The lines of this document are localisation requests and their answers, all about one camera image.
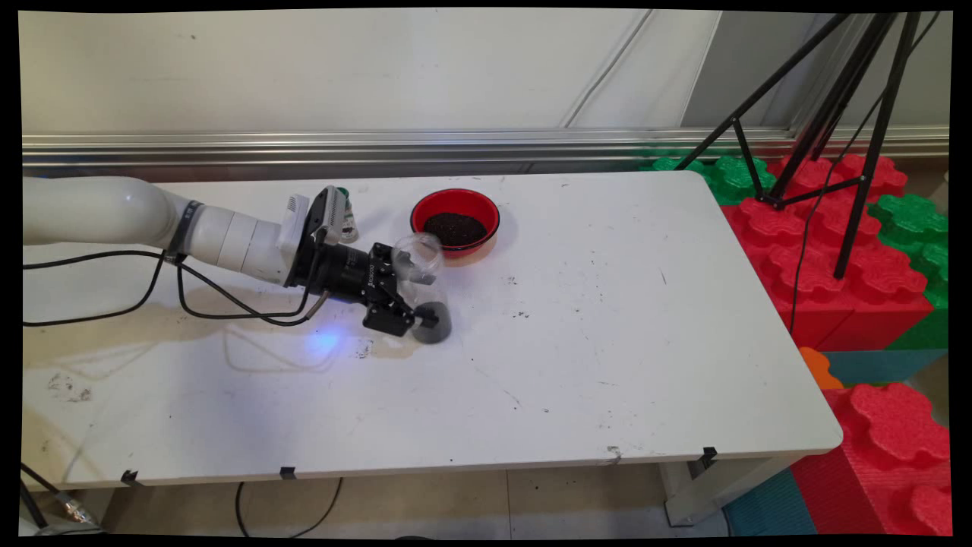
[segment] tile floor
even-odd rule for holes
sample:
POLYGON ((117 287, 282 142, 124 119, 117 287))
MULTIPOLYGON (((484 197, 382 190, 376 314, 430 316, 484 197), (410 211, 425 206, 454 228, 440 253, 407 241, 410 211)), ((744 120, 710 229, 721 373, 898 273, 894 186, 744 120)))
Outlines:
MULTIPOLYGON (((248 483, 241 495, 251 535, 312 525, 335 479, 248 483)), ((239 535, 236 483, 116 490, 103 520, 115 533, 239 535)), ((304 537, 587 539, 725 536, 721 513, 694 528, 668 526, 658 467, 629 464, 516 471, 351 477, 328 518, 304 537)))

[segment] soil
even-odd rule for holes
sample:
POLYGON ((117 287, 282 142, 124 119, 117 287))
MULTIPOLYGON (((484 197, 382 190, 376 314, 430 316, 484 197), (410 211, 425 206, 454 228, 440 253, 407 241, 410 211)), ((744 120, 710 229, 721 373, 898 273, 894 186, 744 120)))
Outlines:
POLYGON ((433 215, 422 230, 438 237, 439 242, 447 247, 469 245, 486 237, 486 228, 481 222, 459 213, 433 215))

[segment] table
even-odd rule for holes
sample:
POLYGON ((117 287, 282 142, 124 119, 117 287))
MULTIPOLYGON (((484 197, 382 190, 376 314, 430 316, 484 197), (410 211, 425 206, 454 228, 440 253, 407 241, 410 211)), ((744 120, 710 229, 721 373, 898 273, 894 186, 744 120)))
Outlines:
MULTIPOLYGON (((62 488, 430 470, 662 463, 673 525, 842 440, 696 173, 626 172, 168 184, 279 222, 290 194, 350 191, 360 239, 394 244, 412 205, 465 187, 495 243, 448 268, 453 333, 423 346, 327 302, 298 327, 186 315, 166 266, 108 320, 23 329, 20 457, 62 488), (716 465, 692 480, 705 447, 716 465)), ((24 263, 117 248, 23 248, 24 263)), ((191 260, 258 310, 283 289, 191 260)), ((25 272, 25 320, 118 310, 154 261, 25 272)), ((188 300, 238 312, 194 278, 188 300)))

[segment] red bowl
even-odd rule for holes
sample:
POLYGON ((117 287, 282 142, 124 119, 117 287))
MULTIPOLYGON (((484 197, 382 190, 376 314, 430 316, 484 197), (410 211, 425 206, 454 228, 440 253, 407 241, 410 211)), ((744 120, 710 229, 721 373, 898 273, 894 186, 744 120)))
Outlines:
POLYGON ((412 208, 412 232, 422 232, 430 217, 439 213, 457 213, 478 220, 486 228, 486 237, 465 245, 442 245, 446 258, 459 258, 476 252, 500 227, 500 210, 492 200, 473 190, 449 188, 420 199, 412 208))

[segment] tripod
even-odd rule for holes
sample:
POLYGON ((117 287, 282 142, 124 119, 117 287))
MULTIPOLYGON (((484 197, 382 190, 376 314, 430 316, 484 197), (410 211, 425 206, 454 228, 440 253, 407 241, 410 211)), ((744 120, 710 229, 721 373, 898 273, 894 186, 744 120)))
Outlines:
POLYGON ((749 175, 752 177, 752 185, 756 191, 756 199, 758 201, 764 201, 770 203, 775 209, 782 210, 787 205, 796 203, 797 201, 808 200, 810 198, 815 198, 823 194, 829 194, 831 192, 836 192, 838 190, 843 190, 851 186, 857 187, 857 193, 854 197, 853 206, 850 210, 850 218, 848 219, 848 226, 844 232, 844 240, 841 244, 841 251, 837 257, 837 266, 834 269, 834 277, 841 279, 844 277, 847 271, 848 261, 851 258, 851 248, 853 247, 854 238, 857 236, 857 228, 860 224, 861 216, 864 213, 864 203, 867 199, 868 191, 871 188, 871 182, 874 178, 874 171, 878 165, 878 156, 881 153, 881 146, 884 143, 885 135, 887 133, 887 125, 891 118, 891 109, 894 107, 894 100, 898 95, 898 88, 901 86, 901 77, 904 75, 905 64, 908 60, 908 55, 911 53, 912 43, 915 40, 915 32, 918 29, 918 22, 920 13, 919 12, 909 12, 905 17, 904 27, 901 30, 901 37, 898 40, 897 49, 894 52, 894 61, 891 64, 890 73, 887 76, 887 85, 882 93, 881 98, 881 109, 878 111, 878 119, 875 122, 874 132, 871 135, 871 141, 868 145, 867 155, 864 160, 864 168, 859 177, 843 181, 841 183, 835 184, 833 186, 824 186, 819 190, 814 190, 800 196, 793 198, 784 199, 783 195, 786 192, 786 186, 789 184, 793 175, 796 173, 800 164, 804 161, 808 154, 812 154, 814 160, 820 157, 826 146, 827 141, 833 134, 834 128, 837 126, 844 114, 844 110, 847 108, 848 103, 851 101, 851 97, 857 90, 857 86, 863 79, 864 74, 867 72, 868 66, 871 64, 871 60, 874 55, 878 52, 878 48, 881 46, 887 32, 891 28, 891 24, 894 23, 894 19, 897 17, 896 13, 888 14, 875 14, 874 18, 868 24, 861 36, 860 41, 854 47, 853 52, 850 54, 847 63, 841 70, 840 75, 837 77, 837 81, 834 83, 833 87, 827 93, 827 96, 823 99, 819 109, 814 114, 810 123, 807 125, 807 129, 797 140, 796 145, 793 147, 792 154, 790 155, 789 162, 783 168, 780 178, 777 180, 776 184, 766 192, 763 189, 762 184, 759 182, 759 175, 756 173, 756 166, 752 161, 752 154, 749 151, 749 146, 746 143, 746 135, 743 133, 743 125, 740 123, 740 118, 753 104, 756 103, 767 91, 769 91, 773 86, 775 86, 782 78, 785 76, 797 63, 799 63, 807 54, 816 48, 835 28, 837 28, 845 19, 848 18, 848 14, 837 14, 830 21, 828 21, 806 44, 804 44, 791 58, 789 58, 776 72, 773 73, 770 78, 764 82, 756 91, 753 92, 746 100, 743 101, 736 110, 734 110, 728 118, 726 118, 715 130, 709 134, 705 140, 702 141, 699 146, 695 148, 681 163, 678 164, 676 170, 685 169, 689 164, 692 163, 696 158, 698 158, 710 145, 718 138, 723 132, 726 131, 730 126, 736 132, 736 137, 739 139, 740 148, 743 152, 743 158, 746 160, 746 167, 749 170, 749 175))

